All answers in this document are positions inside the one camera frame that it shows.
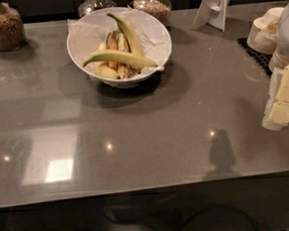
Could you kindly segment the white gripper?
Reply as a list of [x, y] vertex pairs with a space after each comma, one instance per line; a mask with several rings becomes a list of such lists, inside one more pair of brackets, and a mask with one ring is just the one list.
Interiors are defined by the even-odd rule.
[[[277, 33], [277, 48], [289, 57], [289, 2], [280, 16]], [[268, 90], [262, 126], [271, 131], [281, 130], [289, 124], [289, 64], [284, 69], [274, 69]]]

